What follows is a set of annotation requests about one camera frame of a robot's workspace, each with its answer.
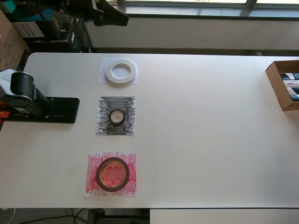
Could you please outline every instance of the table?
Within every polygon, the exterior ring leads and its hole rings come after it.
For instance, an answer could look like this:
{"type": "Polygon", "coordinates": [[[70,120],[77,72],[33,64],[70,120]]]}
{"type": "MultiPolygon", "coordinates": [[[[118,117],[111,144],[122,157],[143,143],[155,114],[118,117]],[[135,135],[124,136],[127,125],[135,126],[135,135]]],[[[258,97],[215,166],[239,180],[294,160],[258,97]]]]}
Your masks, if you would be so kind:
{"type": "Polygon", "coordinates": [[[297,224],[292,209],[151,209],[150,224],[297,224]]]}
{"type": "Polygon", "coordinates": [[[299,207],[299,112],[265,74],[296,57],[34,53],[25,72],[80,99],[76,123],[5,122],[0,208],[299,207]],[[103,57],[138,58],[137,85],[97,84],[103,57]],[[95,136],[99,96],[136,96],[135,136],[95,136]],[[136,151],[137,196],[85,195],[88,154],[136,151]]]}

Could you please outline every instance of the box label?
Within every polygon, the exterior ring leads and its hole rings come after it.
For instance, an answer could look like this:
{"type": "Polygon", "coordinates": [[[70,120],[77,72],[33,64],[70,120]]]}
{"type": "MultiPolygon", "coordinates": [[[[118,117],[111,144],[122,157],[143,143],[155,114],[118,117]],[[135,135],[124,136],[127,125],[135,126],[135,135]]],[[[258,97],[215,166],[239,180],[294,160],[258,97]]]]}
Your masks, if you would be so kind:
{"type": "Polygon", "coordinates": [[[36,22],[12,22],[23,38],[45,37],[36,22]]]}

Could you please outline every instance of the open cardboard box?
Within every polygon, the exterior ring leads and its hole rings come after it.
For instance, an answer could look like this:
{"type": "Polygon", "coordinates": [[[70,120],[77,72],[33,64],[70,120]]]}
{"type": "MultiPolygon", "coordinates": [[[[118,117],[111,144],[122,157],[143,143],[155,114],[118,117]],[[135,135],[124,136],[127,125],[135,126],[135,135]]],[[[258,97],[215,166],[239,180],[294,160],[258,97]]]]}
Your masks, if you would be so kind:
{"type": "Polygon", "coordinates": [[[283,111],[299,110],[299,102],[294,102],[280,76],[280,73],[299,73],[299,61],[274,61],[266,73],[283,111]]]}

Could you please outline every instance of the black cable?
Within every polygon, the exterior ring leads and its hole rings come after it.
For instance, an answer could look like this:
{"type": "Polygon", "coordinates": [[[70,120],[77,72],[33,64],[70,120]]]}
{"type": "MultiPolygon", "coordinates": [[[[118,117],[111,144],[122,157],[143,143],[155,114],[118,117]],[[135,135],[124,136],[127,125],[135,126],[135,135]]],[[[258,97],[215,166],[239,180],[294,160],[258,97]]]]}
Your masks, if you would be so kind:
{"type": "Polygon", "coordinates": [[[26,223],[34,223],[37,221],[42,221],[42,220],[47,220],[47,219],[55,219],[55,218],[66,218],[66,217],[73,217],[74,219],[78,218],[80,220],[82,220],[83,222],[87,223],[87,221],[81,217],[77,217],[77,216],[73,216],[73,215],[68,215],[68,216],[57,216],[57,217],[48,217],[48,218],[40,218],[40,219],[35,219],[35,220],[31,220],[31,221],[26,221],[26,222],[22,222],[19,224],[26,224],[26,223]]]}
{"type": "Polygon", "coordinates": [[[71,214],[74,216],[74,212],[73,209],[71,209],[71,214]]]}
{"type": "Polygon", "coordinates": [[[78,213],[75,215],[75,217],[74,217],[74,224],[75,224],[75,222],[76,222],[76,218],[80,218],[80,217],[78,217],[78,215],[79,215],[80,212],[83,211],[83,209],[81,209],[80,211],[78,211],[78,213]]]}

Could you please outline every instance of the grey wall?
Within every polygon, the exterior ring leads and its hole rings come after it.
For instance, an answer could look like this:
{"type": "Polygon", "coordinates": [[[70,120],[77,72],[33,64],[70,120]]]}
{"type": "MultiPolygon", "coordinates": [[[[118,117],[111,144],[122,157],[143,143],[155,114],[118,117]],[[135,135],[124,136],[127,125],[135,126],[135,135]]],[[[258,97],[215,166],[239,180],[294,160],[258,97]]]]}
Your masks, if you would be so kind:
{"type": "Polygon", "coordinates": [[[87,28],[96,48],[299,49],[299,21],[130,18],[87,28]]]}

